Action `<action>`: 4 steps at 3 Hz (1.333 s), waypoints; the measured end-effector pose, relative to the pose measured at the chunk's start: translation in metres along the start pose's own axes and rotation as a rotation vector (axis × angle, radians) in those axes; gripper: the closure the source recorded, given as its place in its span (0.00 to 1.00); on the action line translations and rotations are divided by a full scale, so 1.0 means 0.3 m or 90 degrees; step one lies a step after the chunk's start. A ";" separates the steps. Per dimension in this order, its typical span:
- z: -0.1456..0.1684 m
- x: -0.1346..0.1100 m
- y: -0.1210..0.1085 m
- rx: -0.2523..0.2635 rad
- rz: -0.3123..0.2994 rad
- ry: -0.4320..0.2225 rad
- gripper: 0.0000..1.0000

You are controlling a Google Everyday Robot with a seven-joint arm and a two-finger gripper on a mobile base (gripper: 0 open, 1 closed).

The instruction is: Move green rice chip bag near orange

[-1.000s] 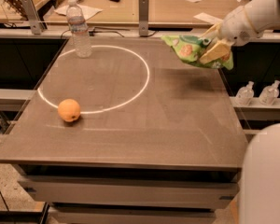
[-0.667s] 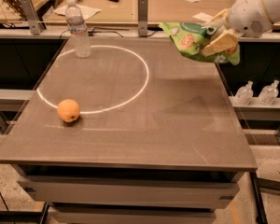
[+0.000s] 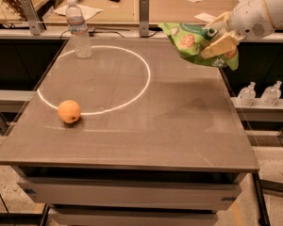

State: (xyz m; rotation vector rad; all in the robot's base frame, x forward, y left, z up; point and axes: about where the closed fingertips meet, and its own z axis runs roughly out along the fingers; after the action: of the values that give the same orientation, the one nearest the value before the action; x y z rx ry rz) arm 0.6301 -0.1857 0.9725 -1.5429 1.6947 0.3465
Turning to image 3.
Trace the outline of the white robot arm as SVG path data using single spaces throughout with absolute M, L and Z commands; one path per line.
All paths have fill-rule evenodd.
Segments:
M 210 58 L 231 52 L 241 40 L 267 37 L 282 25 L 283 0 L 241 0 L 232 11 L 207 24 L 218 33 L 200 55 Z

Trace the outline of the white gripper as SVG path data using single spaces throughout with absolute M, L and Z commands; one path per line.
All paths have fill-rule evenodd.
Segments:
M 256 40 L 271 35 L 275 31 L 272 16 L 266 0 L 241 0 L 232 12 L 224 12 L 207 27 L 234 31 L 218 33 L 200 52 L 202 58 L 211 58 L 231 52 L 239 44 L 239 36 Z

